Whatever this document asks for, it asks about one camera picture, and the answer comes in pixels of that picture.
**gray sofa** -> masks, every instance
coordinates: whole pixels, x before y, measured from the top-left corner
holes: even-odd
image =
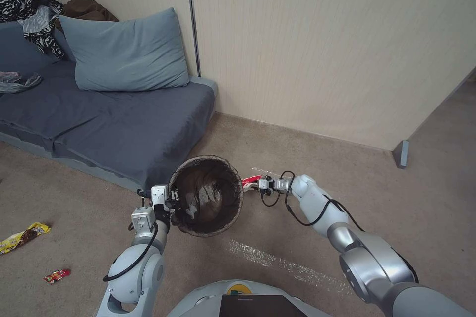
[[[0,23],[0,71],[43,77],[0,95],[0,140],[133,191],[168,182],[205,132],[216,84],[191,77],[180,88],[82,91],[66,39],[55,37],[69,60],[39,52],[18,23]]]

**yellow sticker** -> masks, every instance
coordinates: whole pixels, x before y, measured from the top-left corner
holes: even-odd
[[[246,294],[246,295],[250,295],[252,293],[251,290],[248,288],[248,286],[241,285],[241,284],[236,284],[230,287],[228,289],[227,295],[230,295],[232,291],[238,291],[239,294]]]

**carpet floor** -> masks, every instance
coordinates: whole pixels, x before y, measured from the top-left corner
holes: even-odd
[[[476,313],[475,113],[476,84],[466,83],[411,137],[405,170],[389,151],[222,114],[190,156],[220,155],[243,178],[287,169],[315,178],[405,256],[422,284]],[[127,225],[139,204],[124,188],[0,143],[0,239],[35,221],[51,225],[0,257],[0,315],[95,316],[102,277],[130,245]],[[294,221],[284,202],[267,208],[255,192],[221,235],[172,228],[165,260],[155,316],[222,279],[267,283],[334,316],[383,315],[353,294],[324,238]],[[53,286],[42,280],[61,268],[71,276]]]

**yellow snack wrapper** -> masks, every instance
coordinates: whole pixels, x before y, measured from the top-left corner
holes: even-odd
[[[13,234],[11,237],[6,238],[0,242],[0,255],[8,253],[9,251],[21,247],[23,244],[29,242],[33,238],[36,238],[40,234],[45,234],[50,231],[50,227],[39,222],[35,222],[28,227],[28,229]]]

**black screen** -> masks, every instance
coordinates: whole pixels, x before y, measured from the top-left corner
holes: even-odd
[[[282,295],[223,295],[220,317],[306,317]]]

